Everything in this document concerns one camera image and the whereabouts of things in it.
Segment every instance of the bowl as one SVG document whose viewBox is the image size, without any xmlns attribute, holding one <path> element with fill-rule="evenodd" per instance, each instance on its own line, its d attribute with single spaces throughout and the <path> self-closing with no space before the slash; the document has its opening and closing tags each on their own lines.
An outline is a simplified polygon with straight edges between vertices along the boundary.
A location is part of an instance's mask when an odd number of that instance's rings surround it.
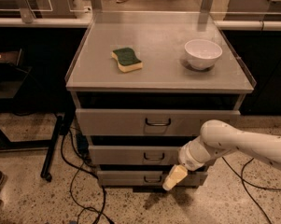
<svg viewBox="0 0 281 224">
<path fill-rule="evenodd" d="M 194 39 L 186 43 L 186 60 L 196 70 L 213 66 L 222 55 L 222 48 L 209 40 Z"/>
</svg>

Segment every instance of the sponge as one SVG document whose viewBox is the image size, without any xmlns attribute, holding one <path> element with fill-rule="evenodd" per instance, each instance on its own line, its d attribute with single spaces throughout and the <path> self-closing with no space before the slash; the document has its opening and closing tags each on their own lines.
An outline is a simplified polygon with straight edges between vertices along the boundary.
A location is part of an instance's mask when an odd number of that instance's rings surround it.
<svg viewBox="0 0 281 224">
<path fill-rule="evenodd" d="M 142 62 L 136 57 L 133 49 L 123 48 L 112 51 L 112 57 L 117 60 L 119 70 L 122 72 L 130 72 L 142 69 Z"/>
</svg>

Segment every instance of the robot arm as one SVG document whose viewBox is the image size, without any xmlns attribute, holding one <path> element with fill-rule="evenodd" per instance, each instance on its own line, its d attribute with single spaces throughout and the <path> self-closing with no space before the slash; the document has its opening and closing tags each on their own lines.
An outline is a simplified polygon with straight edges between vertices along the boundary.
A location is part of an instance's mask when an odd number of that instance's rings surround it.
<svg viewBox="0 0 281 224">
<path fill-rule="evenodd" d="M 207 121 L 201 135 L 179 149 L 179 165 L 166 177 L 163 188 L 170 190 L 188 174 L 234 151 L 241 151 L 281 170 L 281 136 L 237 130 L 218 120 Z"/>
</svg>

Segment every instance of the terrazzo floor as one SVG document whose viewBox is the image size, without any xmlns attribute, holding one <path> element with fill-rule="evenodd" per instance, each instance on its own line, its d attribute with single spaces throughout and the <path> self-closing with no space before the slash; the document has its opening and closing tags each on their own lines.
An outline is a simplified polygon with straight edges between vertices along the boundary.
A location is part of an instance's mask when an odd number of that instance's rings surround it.
<svg viewBox="0 0 281 224">
<path fill-rule="evenodd" d="M 0 128 L 11 141 L 50 138 L 55 117 L 34 114 L 17 117 L 0 114 Z M 281 135 L 281 117 L 241 117 L 237 128 L 257 133 Z M 71 128 L 75 139 L 75 126 Z M 97 214 L 84 210 L 92 206 L 100 210 L 103 191 L 95 178 L 77 172 L 61 156 L 60 136 L 50 168 L 52 181 L 40 177 L 46 150 L 26 150 L 0 153 L 0 170 L 6 175 L 0 188 L 0 224 L 74 224 L 93 223 Z M 70 134 L 64 138 L 63 152 L 67 160 L 80 167 L 82 161 L 72 149 Z M 226 157 L 240 173 L 250 160 L 236 152 Z M 259 161 L 252 161 L 245 170 L 245 179 L 260 186 L 281 189 L 281 172 Z M 281 224 L 281 191 L 255 189 L 248 191 L 274 224 Z M 218 159 L 208 170 L 203 186 L 197 189 L 175 188 L 166 193 L 134 192 L 131 188 L 106 188 L 104 213 L 120 224 L 175 223 L 175 224 L 237 224 L 269 223 L 259 208 L 246 194 L 237 177 L 223 159 Z M 109 223 L 102 216 L 99 223 Z"/>
</svg>

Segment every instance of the gray drawer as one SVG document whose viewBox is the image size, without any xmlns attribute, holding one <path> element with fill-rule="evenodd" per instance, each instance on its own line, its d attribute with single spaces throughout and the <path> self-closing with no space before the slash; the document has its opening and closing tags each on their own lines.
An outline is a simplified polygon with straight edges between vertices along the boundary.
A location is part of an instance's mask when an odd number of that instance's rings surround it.
<svg viewBox="0 0 281 224">
<path fill-rule="evenodd" d="M 93 164 L 172 165 L 179 147 L 90 146 Z"/>
<path fill-rule="evenodd" d="M 100 186 L 161 186 L 167 177 L 162 171 L 98 171 Z M 178 186 L 198 187 L 207 172 L 190 172 Z"/>
<path fill-rule="evenodd" d="M 236 122 L 239 111 L 77 109 L 77 121 L 84 135 L 198 136 L 204 122 L 219 119 Z"/>
</svg>

